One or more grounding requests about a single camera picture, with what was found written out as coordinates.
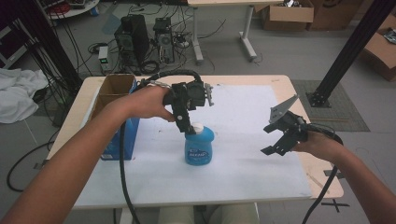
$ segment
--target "table leg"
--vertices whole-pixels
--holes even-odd
[[[241,35],[242,43],[244,44],[245,48],[247,49],[248,55],[250,56],[250,61],[253,62],[255,58],[257,58],[257,54],[254,51],[253,47],[251,47],[250,42],[248,41],[248,30],[250,27],[251,16],[253,15],[253,8],[254,6],[249,6],[247,8],[247,20],[245,23],[245,30],[243,32],[239,32]]]
[[[201,52],[201,47],[198,42],[198,20],[197,20],[197,10],[198,7],[195,7],[192,12],[192,20],[193,20],[193,32],[192,32],[192,46],[194,47],[195,59],[196,63],[200,64],[204,61],[204,56]]]

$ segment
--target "human hand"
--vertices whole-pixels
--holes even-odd
[[[159,86],[147,86],[117,100],[117,104],[125,108],[127,118],[148,119],[159,117],[175,121],[172,113],[167,111],[163,105],[163,97],[169,89]]]
[[[344,152],[344,146],[323,133],[308,132],[308,141],[298,143],[293,150],[307,152],[313,156],[335,163]]]

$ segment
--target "white paper sheet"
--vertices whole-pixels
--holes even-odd
[[[191,121],[215,133],[213,159],[204,166],[184,161],[184,133],[175,123],[141,119],[134,155],[125,162],[132,203],[209,204],[309,198],[300,160],[294,152],[266,156],[280,131],[266,133],[270,107],[278,104],[270,86],[218,85],[214,106],[190,111]],[[125,204],[117,161],[99,161],[76,206]]]

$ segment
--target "bottle cap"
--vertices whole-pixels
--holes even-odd
[[[192,126],[192,128],[195,130],[195,132],[196,132],[197,134],[200,134],[200,133],[202,133],[202,132],[204,131],[204,125],[203,125],[202,123],[193,122],[193,123],[191,124],[191,126]]]

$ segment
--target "black mat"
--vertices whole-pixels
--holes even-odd
[[[314,92],[320,82],[313,80],[291,81],[294,89],[300,95],[300,100],[311,122],[330,126],[338,132],[370,132],[341,84],[335,87],[329,98],[330,108],[311,107],[306,93]]]

